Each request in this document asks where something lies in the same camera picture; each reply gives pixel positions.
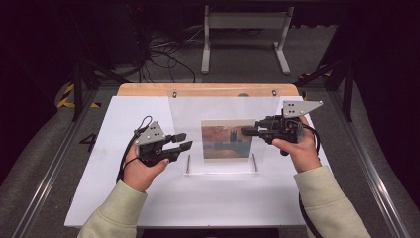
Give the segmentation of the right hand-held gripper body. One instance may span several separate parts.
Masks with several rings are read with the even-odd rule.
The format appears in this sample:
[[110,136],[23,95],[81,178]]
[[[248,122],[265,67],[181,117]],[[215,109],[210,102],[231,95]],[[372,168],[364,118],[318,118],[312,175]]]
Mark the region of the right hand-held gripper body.
[[311,126],[304,124],[301,117],[320,108],[324,103],[322,101],[291,101],[284,100],[280,115],[266,116],[265,120],[272,120],[271,128],[258,128],[263,130],[259,137],[268,144],[272,144],[272,140],[277,138],[288,141],[290,143],[298,143],[303,135],[304,128],[309,129],[315,137],[316,150],[320,150],[319,133]]

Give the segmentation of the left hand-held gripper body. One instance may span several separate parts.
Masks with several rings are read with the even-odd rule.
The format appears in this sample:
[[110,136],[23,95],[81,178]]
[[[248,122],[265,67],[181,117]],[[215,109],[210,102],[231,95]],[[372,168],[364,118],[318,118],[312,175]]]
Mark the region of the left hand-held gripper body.
[[136,156],[148,167],[156,165],[163,159],[170,158],[170,151],[163,146],[172,139],[166,135],[157,121],[145,127],[135,140]]

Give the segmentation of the landscape photo card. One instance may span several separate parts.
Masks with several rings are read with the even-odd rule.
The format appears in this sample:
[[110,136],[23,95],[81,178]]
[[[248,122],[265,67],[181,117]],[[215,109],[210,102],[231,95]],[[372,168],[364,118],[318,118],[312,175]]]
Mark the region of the landscape photo card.
[[253,127],[253,119],[202,120],[203,157],[206,161],[244,161],[251,149],[251,136],[243,127]]

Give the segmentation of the clear acrylic photo frame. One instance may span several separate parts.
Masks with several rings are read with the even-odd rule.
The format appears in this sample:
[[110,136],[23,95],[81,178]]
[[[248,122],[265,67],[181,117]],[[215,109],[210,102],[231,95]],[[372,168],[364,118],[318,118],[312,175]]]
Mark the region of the clear acrylic photo frame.
[[280,98],[239,96],[183,96],[168,97],[174,130],[185,133],[192,141],[184,156],[187,176],[257,174],[265,157],[266,143],[252,137],[248,158],[244,161],[206,161],[203,157],[201,121],[224,119],[253,119],[256,121],[277,112]]

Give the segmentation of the person's left hand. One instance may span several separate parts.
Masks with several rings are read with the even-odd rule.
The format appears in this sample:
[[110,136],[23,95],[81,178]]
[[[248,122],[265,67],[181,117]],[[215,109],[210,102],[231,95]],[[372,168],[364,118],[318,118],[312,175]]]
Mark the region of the person's left hand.
[[136,154],[136,146],[132,145],[126,155],[123,165],[123,183],[130,188],[144,192],[146,191],[159,174],[161,174],[169,164],[169,159],[163,159],[152,167],[144,165]]

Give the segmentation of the person's right hand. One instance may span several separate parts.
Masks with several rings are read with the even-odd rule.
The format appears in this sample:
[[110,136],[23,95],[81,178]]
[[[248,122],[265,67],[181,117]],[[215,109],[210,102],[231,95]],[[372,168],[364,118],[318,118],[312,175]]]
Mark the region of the person's right hand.
[[316,150],[314,134],[307,128],[304,128],[303,135],[298,143],[290,143],[275,138],[272,140],[272,144],[290,155],[298,173],[322,166]]

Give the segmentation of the wooden table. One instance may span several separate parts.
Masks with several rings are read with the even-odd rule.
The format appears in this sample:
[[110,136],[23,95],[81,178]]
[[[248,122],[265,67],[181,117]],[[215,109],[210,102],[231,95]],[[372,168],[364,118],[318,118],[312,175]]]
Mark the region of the wooden table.
[[298,96],[293,84],[259,83],[125,83],[118,96]]

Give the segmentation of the black metal stand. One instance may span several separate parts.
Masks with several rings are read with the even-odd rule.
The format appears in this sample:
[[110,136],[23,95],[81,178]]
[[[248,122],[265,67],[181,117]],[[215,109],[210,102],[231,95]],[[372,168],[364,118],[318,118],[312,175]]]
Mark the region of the black metal stand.
[[66,3],[64,30],[69,55],[73,59],[72,83],[74,85],[75,108],[73,120],[81,118],[85,108],[83,86],[87,91],[97,90],[101,78],[95,74],[99,71],[106,79],[120,84],[127,83],[120,74],[112,71],[111,56],[104,40],[103,31],[96,18],[96,10],[90,4]]
[[327,81],[324,83],[324,87],[327,91],[337,91],[341,84],[344,84],[342,111],[345,118],[351,122],[351,102],[353,92],[353,74],[352,64],[348,60],[339,60],[332,64],[324,65],[315,72],[304,76],[302,79],[298,79],[294,82],[296,87],[302,87],[315,79],[324,76],[326,73],[330,73]]

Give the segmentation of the white board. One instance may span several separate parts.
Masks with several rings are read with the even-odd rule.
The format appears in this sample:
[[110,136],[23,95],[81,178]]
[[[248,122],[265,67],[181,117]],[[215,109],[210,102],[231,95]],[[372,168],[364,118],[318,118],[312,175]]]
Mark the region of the white board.
[[[284,100],[280,96],[275,114]],[[168,96],[115,96],[88,160],[65,223],[80,227],[115,186],[121,158],[134,130],[155,120],[166,134],[174,130]],[[138,222],[142,228],[277,227],[301,225],[294,167],[266,145],[257,174],[187,176],[185,154],[168,165],[148,190]]]

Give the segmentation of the white metal stand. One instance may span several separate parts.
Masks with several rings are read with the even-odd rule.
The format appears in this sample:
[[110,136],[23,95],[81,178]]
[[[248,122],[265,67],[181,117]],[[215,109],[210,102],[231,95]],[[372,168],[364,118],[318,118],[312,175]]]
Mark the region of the white metal stand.
[[274,42],[277,60],[284,75],[290,75],[291,70],[284,54],[284,44],[288,34],[291,20],[293,18],[294,8],[289,7],[280,12],[212,12],[208,5],[204,11],[204,47],[202,55],[201,73],[210,72],[211,57],[211,29],[272,29],[279,30],[280,36],[277,42]]

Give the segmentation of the aluminium rail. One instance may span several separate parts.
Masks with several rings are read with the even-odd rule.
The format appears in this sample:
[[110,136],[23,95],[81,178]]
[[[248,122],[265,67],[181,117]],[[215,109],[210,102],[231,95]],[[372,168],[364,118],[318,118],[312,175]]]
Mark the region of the aluminium rail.
[[339,92],[315,89],[311,100],[324,105],[311,113],[327,161],[372,238],[412,238],[386,186],[386,167],[359,95],[351,99],[351,117]]
[[116,86],[86,93],[89,104],[78,118],[60,108],[24,150],[14,171],[15,201],[4,238],[74,238],[78,230],[64,225],[76,189],[93,151]]

